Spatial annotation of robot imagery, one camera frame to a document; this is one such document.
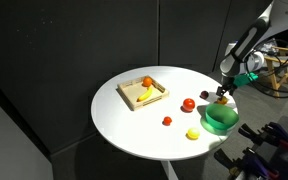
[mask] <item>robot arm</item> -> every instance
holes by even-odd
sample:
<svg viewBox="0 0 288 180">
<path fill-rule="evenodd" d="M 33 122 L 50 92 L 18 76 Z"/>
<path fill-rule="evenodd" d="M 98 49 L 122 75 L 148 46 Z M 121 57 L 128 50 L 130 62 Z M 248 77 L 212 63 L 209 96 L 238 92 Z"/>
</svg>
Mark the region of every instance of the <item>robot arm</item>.
<svg viewBox="0 0 288 180">
<path fill-rule="evenodd" d="M 245 63 L 256 63 L 256 58 L 250 58 L 250 52 L 254 46 L 262 40 L 287 29 L 288 0 L 273 0 L 221 62 L 222 86 L 218 87 L 216 94 L 222 98 L 229 91 L 232 95 L 237 88 L 234 85 L 234 77 L 245 73 Z M 254 65 L 254 69 L 250 69 L 250 71 L 260 67 L 261 65 Z"/>
</svg>

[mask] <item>tomato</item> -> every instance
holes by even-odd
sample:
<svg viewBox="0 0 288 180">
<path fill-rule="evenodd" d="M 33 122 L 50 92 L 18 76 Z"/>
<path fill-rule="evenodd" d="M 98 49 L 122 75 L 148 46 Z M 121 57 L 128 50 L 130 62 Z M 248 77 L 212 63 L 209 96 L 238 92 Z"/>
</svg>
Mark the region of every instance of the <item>tomato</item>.
<svg viewBox="0 0 288 180">
<path fill-rule="evenodd" d="M 184 100 L 182 107 L 185 111 L 193 111 L 195 108 L 195 102 L 193 99 L 187 98 Z"/>
<path fill-rule="evenodd" d="M 166 116 L 166 117 L 164 118 L 163 124 L 166 125 L 166 126 L 168 126 L 168 125 L 171 124 L 171 122 L 172 122 L 172 118 Z"/>
<path fill-rule="evenodd" d="M 153 82 L 152 78 L 145 77 L 143 79 L 143 84 L 142 85 L 145 86 L 145 87 L 149 87 L 152 84 L 152 82 Z"/>
</svg>

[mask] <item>dark background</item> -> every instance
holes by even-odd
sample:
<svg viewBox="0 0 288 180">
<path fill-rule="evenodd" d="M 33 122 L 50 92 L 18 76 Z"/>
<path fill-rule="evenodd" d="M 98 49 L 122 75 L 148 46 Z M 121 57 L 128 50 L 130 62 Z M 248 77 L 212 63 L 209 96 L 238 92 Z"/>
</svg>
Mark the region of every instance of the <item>dark background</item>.
<svg viewBox="0 0 288 180">
<path fill-rule="evenodd" d="M 89 107 L 108 79 L 152 65 L 210 73 L 269 3 L 0 0 L 0 90 L 56 153 L 96 132 Z"/>
</svg>

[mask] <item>round white table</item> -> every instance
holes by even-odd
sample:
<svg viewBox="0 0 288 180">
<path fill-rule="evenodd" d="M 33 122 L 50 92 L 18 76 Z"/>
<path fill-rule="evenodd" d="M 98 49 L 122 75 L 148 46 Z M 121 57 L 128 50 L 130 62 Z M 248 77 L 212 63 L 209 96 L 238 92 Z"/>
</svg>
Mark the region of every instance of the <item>round white table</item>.
<svg viewBox="0 0 288 180">
<path fill-rule="evenodd" d="M 149 75 L 166 88 L 169 97 L 136 111 L 130 110 L 117 91 L 117 85 Z M 100 134 L 117 148 L 132 155 L 160 160 L 169 179 L 177 179 L 169 161 L 202 155 L 220 145 L 230 131 L 215 135 L 203 128 L 198 107 L 206 106 L 217 98 L 218 82 L 201 73 L 169 66 L 151 66 L 121 73 L 107 81 L 95 94 L 91 114 Z M 208 91 L 208 99 L 200 93 Z M 233 97 L 226 95 L 228 105 L 236 112 Z M 184 99 L 191 98 L 197 108 L 187 113 L 181 110 Z M 165 116 L 172 118 L 170 126 L 162 124 Z M 200 131 L 197 140 L 186 137 L 189 128 Z"/>
</svg>

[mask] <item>green bowl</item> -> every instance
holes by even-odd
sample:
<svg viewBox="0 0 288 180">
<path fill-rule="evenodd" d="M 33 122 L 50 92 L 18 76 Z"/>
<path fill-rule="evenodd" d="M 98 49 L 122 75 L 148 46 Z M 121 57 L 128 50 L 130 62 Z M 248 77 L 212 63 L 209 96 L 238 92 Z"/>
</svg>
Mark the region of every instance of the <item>green bowl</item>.
<svg viewBox="0 0 288 180">
<path fill-rule="evenodd" d="M 219 130 L 227 130 L 239 120 L 238 114 L 222 104 L 210 104 L 206 107 L 206 121 Z"/>
</svg>

